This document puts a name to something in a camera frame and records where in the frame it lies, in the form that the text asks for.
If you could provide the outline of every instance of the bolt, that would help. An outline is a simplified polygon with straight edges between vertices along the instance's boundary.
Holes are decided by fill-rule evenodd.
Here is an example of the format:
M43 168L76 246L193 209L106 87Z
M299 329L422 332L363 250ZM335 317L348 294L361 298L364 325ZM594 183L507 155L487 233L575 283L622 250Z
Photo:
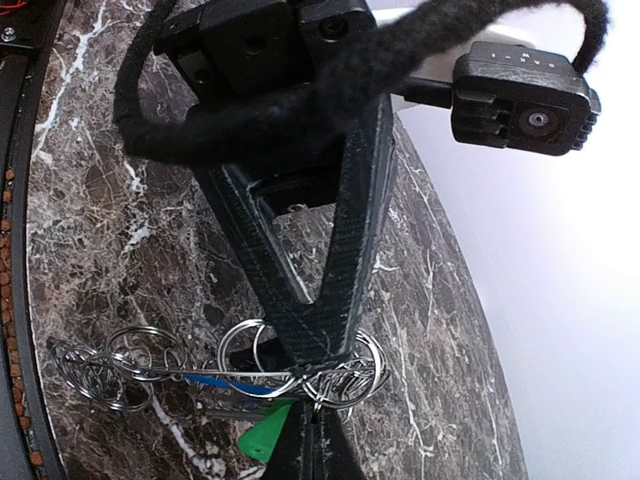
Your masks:
M15 39L16 39L16 31L11 27L5 28L4 31L2 32L2 41L9 43L9 42L13 42Z

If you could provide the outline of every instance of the black metal rail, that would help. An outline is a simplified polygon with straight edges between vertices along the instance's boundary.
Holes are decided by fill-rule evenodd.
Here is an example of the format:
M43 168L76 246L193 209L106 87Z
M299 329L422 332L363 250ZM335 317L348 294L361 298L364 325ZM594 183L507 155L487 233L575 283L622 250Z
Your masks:
M26 207L33 133L65 0L0 17L0 479L65 480L47 415L27 292Z

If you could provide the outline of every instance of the green object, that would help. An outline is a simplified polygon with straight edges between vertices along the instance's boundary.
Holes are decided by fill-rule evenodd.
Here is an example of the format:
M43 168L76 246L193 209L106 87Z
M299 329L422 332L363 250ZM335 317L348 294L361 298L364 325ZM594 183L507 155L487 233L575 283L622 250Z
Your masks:
M276 403L271 413L238 440L242 452L254 460L269 463L278 438L289 416L292 402Z

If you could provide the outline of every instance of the brown marble tabletop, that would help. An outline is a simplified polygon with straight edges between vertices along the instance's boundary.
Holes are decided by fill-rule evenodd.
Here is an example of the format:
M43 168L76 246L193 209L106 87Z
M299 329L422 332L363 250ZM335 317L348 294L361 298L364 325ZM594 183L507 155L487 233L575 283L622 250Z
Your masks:
M207 413L184 385L162 385L136 414L104 411L70 389L45 345L100 345L155 325L197 358L260 306L191 173L122 152L113 85L149 0L71 2L40 105L28 196L28 277L48 413L70 480L257 479L236 446L250 424ZM194 97L163 58L141 82L147 115L183 118ZM349 436L371 479L526 479L518 432L481 305L411 141L396 125L398 180L363 326L392 368L358 406ZM279 219L313 289L331 209Z

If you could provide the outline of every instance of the black cable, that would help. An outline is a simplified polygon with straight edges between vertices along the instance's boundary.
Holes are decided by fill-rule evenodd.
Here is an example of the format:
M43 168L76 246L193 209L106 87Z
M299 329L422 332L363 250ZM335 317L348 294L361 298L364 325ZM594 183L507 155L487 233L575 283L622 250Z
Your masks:
M159 124L142 115L138 82L175 3L157 0L129 47L116 81L114 119L128 154L191 167L318 152L427 57L469 41L508 12L545 4L569 4L581 12L585 37L573 61L580 74L601 50L608 27L603 0L430 0L345 48L313 84L204 112L183 124Z

